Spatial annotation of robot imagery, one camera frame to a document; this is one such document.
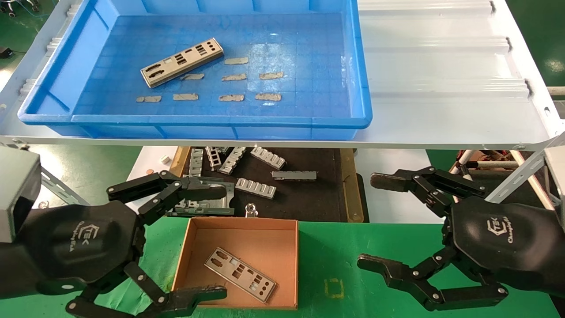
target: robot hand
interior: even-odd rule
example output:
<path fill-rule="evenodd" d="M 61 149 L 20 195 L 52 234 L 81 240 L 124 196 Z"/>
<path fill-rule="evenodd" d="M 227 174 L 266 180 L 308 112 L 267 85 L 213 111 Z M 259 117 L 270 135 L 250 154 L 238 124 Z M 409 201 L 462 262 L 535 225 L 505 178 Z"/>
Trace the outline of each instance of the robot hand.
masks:
<path fill-rule="evenodd" d="M 420 264 L 361 254 L 357 266 L 383 275 L 388 287 L 406 291 L 425 309 L 495 306 L 517 289 L 565 296 L 565 234 L 554 211 L 484 200 L 485 188 L 458 175 L 428 167 L 373 173 L 374 188 L 412 192 L 438 217 L 445 247 Z M 452 204 L 443 192 L 457 196 Z M 428 279 L 455 265 L 476 287 L 438 290 Z"/>
<path fill-rule="evenodd" d="M 110 202 L 105 205 L 30 210 L 16 229 L 14 241 L 0 243 L 0 299 L 82 290 L 67 304 L 68 313 L 84 318 L 126 318 L 133 316 L 96 305 L 94 300 L 128 278 L 152 301 L 137 317 L 189 316 L 199 302 L 227 296 L 221 286 L 166 294 L 138 266 L 145 225 L 153 224 L 183 199 L 221 199 L 226 196 L 223 186 L 161 171 L 109 187 L 107 193 Z M 139 208 L 139 214 L 125 205 L 153 194 L 157 195 Z"/>

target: metal rack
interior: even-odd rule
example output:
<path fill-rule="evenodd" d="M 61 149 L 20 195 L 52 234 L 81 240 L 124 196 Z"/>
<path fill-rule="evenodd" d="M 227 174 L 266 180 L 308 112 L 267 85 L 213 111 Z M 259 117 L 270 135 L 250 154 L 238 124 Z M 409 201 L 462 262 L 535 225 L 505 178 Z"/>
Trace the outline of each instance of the metal rack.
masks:
<path fill-rule="evenodd" d="M 539 153 L 561 143 L 563 121 L 504 0 L 359 0 L 374 120 L 351 141 L 85 139 L 26 126 L 18 109 L 80 2 L 59 1 L 0 93 L 0 143 Z"/>

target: open cardboard box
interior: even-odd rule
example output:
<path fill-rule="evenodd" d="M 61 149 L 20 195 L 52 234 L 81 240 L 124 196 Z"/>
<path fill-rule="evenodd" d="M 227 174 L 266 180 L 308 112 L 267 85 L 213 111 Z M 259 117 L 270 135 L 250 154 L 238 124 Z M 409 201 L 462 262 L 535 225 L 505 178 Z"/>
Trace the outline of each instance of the open cardboard box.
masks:
<path fill-rule="evenodd" d="M 204 263 L 221 247 L 277 283 L 266 304 Z M 193 217 L 188 222 L 172 290 L 223 285 L 225 299 L 199 307 L 295 310 L 298 308 L 298 221 L 272 218 Z"/>

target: green table surface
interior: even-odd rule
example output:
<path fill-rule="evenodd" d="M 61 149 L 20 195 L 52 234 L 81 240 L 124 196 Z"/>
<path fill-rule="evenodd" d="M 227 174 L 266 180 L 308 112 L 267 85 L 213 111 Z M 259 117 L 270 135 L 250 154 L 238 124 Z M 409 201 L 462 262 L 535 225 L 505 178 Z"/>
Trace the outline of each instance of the green table surface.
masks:
<path fill-rule="evenodd" d="M 170 289 L 188 220 L 162 218 L 147 231 L 145 256 L 140 262 L 156 282 Z M 408 294 L 389 289 L 383 278 L 360 270 L 360 253 L 370 253 L 415 265 L 439 250 L 440 225 L 299 223 L 298 310 L 197 309 L 193 317 L 559 317 L 546 294 L 510 288 L 496 307 L 428 312 Z M 453 266 L 436 275 L 440 288 L 472 286 Z M 0 301 L 2 317 L 70 317 L 64 306 L 75 294 L 34 295 Z M 138 313 L 149 299 L 131 281 L 100 296 L 98 304 Z"/>

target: blue plastic tray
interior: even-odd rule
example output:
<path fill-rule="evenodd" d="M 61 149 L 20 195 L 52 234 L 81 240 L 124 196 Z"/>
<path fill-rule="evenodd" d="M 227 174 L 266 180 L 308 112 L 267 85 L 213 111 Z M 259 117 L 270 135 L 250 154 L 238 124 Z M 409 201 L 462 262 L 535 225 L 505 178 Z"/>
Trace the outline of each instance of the blue plastic tray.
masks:
<path fill-rule="evenodd" d="M 249 63 L 221 58 L 191 72 L 202 80 L 147 87 L 140 69 L 210 37 L 225 58 Z M 281 79 L 259 80 L 279 71 Z M 240 73 L 247 80 L 221 81 Z M 255 99 L 270 92 L 281 101 Z M 224 94 L 245 99 L 219 101 Z M 372 120 L 357 2 L 85 0 L 18 116 L 93 138 L 352 139 Z"/>

